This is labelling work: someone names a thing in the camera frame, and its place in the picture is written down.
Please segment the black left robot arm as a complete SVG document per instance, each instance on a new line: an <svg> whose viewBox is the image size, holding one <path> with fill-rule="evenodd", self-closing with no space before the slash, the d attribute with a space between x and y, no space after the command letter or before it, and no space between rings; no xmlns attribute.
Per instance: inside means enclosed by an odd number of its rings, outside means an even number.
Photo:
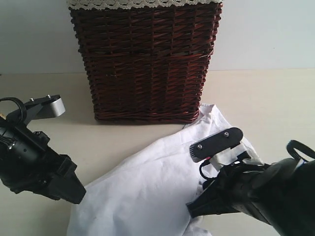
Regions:
<svg viewBox="0 0 315 236"><path fill-rule="evenodd" d="M29 191L52 200L81 203L86 194L76 164L48 145L42 131L0 120L0 180L15 194Z"/></svg>

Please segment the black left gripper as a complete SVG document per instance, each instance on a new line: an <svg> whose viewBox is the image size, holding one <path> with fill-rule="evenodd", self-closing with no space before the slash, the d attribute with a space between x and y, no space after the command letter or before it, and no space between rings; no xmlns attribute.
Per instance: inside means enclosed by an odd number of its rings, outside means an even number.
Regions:
<svg viewBox="0 0 315 236"><path fill-rule="evenodd" d="M0 132L0 179L12 192L30 191L53 200L81 203L86 189L75 174L76 164L48 147L39 134L40 149L9 131Z"/></svg>

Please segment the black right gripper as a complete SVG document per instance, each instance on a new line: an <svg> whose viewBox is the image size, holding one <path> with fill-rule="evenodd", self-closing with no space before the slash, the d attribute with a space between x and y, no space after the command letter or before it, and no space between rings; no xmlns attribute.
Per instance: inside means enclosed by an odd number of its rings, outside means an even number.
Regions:
<svg viewBox="0 0 315 236"><path fill-rule="evenodd" d="M236 164L223 167L217 177L209 177L203 192L186 204L191 218L205 215L244 213L248 216L273 216L273 197L268 187L274 167Z"/></svg>

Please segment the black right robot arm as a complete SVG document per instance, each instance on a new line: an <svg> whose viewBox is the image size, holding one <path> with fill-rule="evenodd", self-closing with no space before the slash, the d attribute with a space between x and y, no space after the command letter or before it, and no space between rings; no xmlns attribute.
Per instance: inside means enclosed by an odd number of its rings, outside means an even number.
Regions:
<svg viewBox="0 0 315 236"><path fill-rule="evenodd" d="M287 158L273 165L225 166L187 208L192 218L242 212L282 236L313 236L315 163Z"/></svg>

